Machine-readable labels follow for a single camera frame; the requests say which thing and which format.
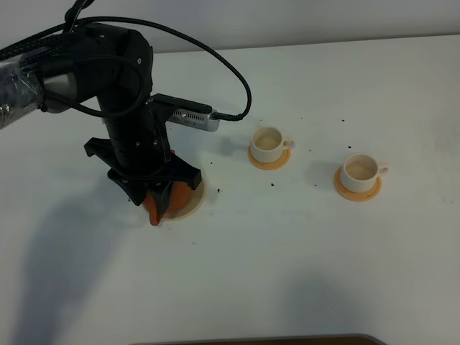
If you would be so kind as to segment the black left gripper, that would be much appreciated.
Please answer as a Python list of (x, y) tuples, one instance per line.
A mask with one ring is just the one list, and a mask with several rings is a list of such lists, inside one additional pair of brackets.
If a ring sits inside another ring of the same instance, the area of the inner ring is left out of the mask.
[[(85, 145), (86, 154), (97, 156), (110, 170), (108, 177), (137, 206), (145, 197), (142, 182), (171, 160), (165, 122), (176, 106), (147, 103), (124, 117), (107, 119), (108, 139), (92, 138)], [(199, 185), (196, 172), (193, 189)], [(173, 182), (147, 185), (145, 209), (150, 218), (162, 218), (170, 205)]]

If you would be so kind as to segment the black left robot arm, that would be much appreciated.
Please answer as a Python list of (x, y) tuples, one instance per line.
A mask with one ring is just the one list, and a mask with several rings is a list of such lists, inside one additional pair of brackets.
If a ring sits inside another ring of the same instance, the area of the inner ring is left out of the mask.
[(136, 30), (98, 22), (14, 46), (1, 54), (1, 125), (41, 110), (101, 118), (108, 137), (85, 144), (108, 177), (152, 224), (186, 211), (201, 193), (198, 168), (171, 149), (166, 123), (208, 107), (152, 93), (153, 49)]

